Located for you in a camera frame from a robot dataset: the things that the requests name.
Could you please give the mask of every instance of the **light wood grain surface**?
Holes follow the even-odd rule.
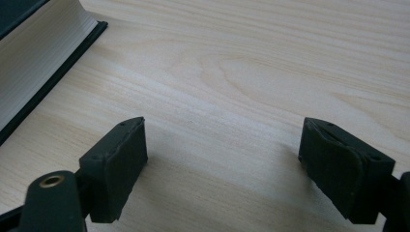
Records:
[[[109,27],[0,147],[0,211],[117,123],[146,119],[122,217],[89,231],[381,231],[297,160],[304,117],[410,170],[407,0],[82,0]]]

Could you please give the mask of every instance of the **black plastic bracket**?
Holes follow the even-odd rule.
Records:
[[[0,231],[86,231],[84,219],[121,215],[147,162],[144,118],[118,124],[80,158],[80,169],[48,173],[28,188],[25,205],[0,216]]]
[[[299,160],[308,176],[353,223],[410,231],[410,172],[392,176],[395,161],[340,127],[306,118]]]

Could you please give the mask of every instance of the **brass insert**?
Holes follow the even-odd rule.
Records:
[[[62,175],[49,176],[40,182],[40,187],[44,189],[55,187],[59,185],[60,183],[62,183],[63,181],[64,181],[64,176]]]

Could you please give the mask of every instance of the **wooden table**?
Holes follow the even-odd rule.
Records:
[[[81,3],[109,27],[0,147],[1,212],[144,116],[148,164],[89,231],[381,231],[345,220],[297,154],[308,116],[410,170],[408,1]]]

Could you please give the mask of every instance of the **book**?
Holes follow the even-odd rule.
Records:
[[[107,27],[78,0],[0,0],[0,145]]]

